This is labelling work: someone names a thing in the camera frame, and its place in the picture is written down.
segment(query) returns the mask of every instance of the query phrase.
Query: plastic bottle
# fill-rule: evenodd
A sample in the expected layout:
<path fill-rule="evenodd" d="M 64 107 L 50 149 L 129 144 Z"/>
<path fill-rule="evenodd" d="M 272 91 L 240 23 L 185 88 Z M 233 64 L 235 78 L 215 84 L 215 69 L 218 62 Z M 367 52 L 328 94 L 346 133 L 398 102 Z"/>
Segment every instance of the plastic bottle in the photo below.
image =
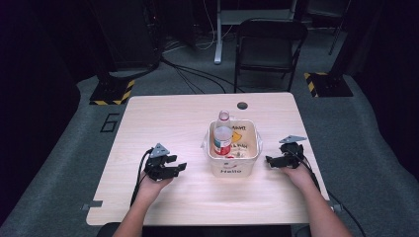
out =
<path fill-rule="evenodd" d="M 213 150 L 217 155 L 224 156 L 230 152 L 232 135 L 230 114 L 220 111 L 213 129 Z"/>

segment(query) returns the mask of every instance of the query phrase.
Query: white plastic bin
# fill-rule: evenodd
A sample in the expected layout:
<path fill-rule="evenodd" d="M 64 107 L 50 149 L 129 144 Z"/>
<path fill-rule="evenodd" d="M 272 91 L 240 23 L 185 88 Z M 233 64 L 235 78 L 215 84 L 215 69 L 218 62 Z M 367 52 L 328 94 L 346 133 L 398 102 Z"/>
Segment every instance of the white plastic bin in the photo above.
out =
<path fill-rule="evenodd" d="M 231 121 L 233 137 L 231 151 L 225 157 L 218 156 L 213 151 L 213 128 L 215 121 L 209 125 L 204 142 L 204 150 L 209 157 L 212 173 L 216 177 L 242 178 L 252 173 L 253 165 L 262 150 L 260 139 L 253 121 L 235 119 Z"/>

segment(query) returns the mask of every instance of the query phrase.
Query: forearm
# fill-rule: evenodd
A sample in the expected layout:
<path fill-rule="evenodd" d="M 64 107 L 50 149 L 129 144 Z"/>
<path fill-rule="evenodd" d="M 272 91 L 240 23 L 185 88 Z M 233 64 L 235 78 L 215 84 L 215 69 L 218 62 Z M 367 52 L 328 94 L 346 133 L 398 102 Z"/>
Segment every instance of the forearm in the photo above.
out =
<path fill-rule="evenodd" d="M 352 236 L 316 186 L 308 186 L 301 191 L 307 205 L 310 230 L 313 237 Z"/>
<path fill-rule="evenodd" d="M 142 226 L 149 204 L 135 202 L 126 213 L 123 222 L 115 232 L 115 237 L 138 237 L 142 234 Z"/>

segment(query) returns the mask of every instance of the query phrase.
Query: bottle cap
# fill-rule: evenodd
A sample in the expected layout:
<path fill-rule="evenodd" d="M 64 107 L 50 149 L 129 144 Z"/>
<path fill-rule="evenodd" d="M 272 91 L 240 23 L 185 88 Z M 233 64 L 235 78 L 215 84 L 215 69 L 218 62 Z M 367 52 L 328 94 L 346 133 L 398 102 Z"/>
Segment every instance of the bottle cap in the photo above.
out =
<path fill-rule="evenodd" d="M 228 120 L 230 118 L 230 113 L 228 111 L 220 111 L 219 112 L 219 119 L 220 120 Z"/>

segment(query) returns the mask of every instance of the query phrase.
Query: person's right hand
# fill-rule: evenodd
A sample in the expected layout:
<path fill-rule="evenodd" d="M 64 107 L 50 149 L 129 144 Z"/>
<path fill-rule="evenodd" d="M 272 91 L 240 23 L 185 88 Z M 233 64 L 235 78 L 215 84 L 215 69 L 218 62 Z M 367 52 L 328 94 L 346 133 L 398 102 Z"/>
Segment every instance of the person's right hand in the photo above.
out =
<path fill-rule="evenodd" d="M 300 189 L 315 186 L 314 182 L 311 179 L 310 173 L 303 164 L 299 164 L 295 169 L 283 167 L 280 168 L 282 172 L 286 173 L 291 181 Z"/>

